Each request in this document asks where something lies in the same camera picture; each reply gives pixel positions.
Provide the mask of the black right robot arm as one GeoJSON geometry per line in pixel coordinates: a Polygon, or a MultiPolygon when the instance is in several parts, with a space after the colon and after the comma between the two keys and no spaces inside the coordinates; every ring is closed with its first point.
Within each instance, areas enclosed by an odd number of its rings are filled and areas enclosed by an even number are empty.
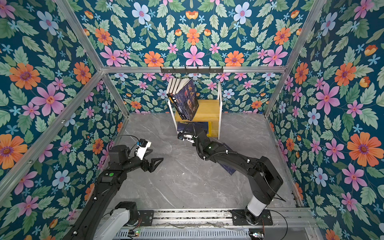
{"type": "Polygon", "coordinates": [[[284,183],[270,159],[247,157],[233,151],[225,144],[210,140],[201,128],[191,133],[179,132],[178,139],[192,142],[202,160],[228,166],[248,178],[253,197],[245,208],[245,218],[249,224],[257,224],[284,183]]]}

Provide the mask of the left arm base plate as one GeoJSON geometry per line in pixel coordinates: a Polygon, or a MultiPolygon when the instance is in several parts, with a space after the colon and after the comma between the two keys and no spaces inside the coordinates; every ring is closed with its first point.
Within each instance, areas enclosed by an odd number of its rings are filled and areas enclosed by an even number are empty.
{"type": "Polygon", "coordinates": [[[153,210],[138,210],[133,211],[132,214],[130,214],[130,219],[127,223],[130,227],[148,227],[152,225],[152,222],[154,220],[154,213],[153,210]]]}

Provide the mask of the dark book orange calligraphy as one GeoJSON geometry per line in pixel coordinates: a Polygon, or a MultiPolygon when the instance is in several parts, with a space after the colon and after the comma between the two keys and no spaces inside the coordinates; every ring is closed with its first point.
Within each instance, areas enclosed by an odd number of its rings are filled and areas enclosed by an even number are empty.
{"type": "Polygon", "coordinates": [[[182,120],[187,120],[188,119],[188,112],[186,110],[186,107],[184,105],[184,99],[182,97],[182,88],[184,87],[184,84],[187,79],[178,79],[176,83],[176,90],[174,91],[174,94],[176,95],[176,99],[178,101],[178,104],[182,110],[182,120]]]}

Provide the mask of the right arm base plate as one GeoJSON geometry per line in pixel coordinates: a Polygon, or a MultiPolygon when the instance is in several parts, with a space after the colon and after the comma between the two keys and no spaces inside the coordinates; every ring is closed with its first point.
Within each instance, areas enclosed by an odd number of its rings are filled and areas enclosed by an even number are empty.
{"type": "Polygon", "coordinates": [[[255,217],[245,210],[230,210],[234,226],[272,226],[273,219],[271,212],[264,209],[262,213],[255,217]]]}

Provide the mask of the black wolf cover book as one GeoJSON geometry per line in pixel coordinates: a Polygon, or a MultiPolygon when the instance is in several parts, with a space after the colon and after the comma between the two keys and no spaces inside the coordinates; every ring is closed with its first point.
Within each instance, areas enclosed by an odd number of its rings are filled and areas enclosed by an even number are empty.
{"type": "Polygon", "coordinates": [[[180,106],[178,104],[178,101],[176,99],[176,95],[174,94],[174,91],[176,90],[176,83],[177,83],[178,79],[176,79],[176,78],[174,78],[174,79],[175,79],[174,83],[172,84],[172,88],[171,88],[170,93],[168,95],[169,95],[170,101],[173,103],[173,105],[175,106],[176,111],[178,112],[180,118],[182,119],[182,116],[183,116],[182,110],[181,110],[181,108],[180,108],[180,106]]]}

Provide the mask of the small dark blue book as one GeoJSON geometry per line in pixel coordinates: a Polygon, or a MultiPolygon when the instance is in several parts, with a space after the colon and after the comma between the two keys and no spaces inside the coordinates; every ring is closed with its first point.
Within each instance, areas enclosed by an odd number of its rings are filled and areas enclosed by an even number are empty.
{"type": "MultiPolygon", "coordinates": [[[[224,147],[225,147],[226,149],[228,149],[229,151],[232,151],[232,149],[231,149],[227,144],[223,143],[223,145],[224,145],[224,147]]],[[[221,163],[220,163],[220,166],[221,166],[224,170],[226,170],[231,176],[236,172],[235,169],[233,169],[233,168],[231,168],[231,167],[229,167],[229,166],[227,166],[227,165],[224,165],[224,164],[221,164],[221,163]]]]}

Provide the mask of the yellow cartoon cover book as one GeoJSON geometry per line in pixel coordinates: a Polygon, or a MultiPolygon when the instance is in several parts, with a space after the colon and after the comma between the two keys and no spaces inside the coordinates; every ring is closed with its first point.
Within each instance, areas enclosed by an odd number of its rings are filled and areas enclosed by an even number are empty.
{"type": "Polygon", "coordinates": [[[212,122],[203,122],[203,128],[207,134],[207,137],[212,137],[213,131],[213,123],[212,122]]]}

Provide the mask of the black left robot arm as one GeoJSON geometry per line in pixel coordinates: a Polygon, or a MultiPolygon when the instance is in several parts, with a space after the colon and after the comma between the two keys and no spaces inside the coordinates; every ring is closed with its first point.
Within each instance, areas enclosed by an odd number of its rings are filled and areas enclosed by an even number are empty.
{"type": "Polygon", "coordinates": [[[127,174],[137,169],[152,173],[163,162],[163,158],[146,160],[152,151],[144,150],[143,157],[129,157],[129,147],[118,145],[111,148],[108,168],[98,176],[90,200],[63,239],[93,240],[108,205],[127,179],[127,174]]]}

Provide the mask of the dark patterned book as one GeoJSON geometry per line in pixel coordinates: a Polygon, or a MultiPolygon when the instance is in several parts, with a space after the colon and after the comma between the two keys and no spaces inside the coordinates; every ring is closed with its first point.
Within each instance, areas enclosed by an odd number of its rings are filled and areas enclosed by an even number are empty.
{"type": "Polygon", "coordinates": [[[184,87],[182,88],[182,97],[188,112],[188,121],[192,121],[199,107],[199,102],[196,95],[196,87],[193,79],[186,80],[184,87]]]}

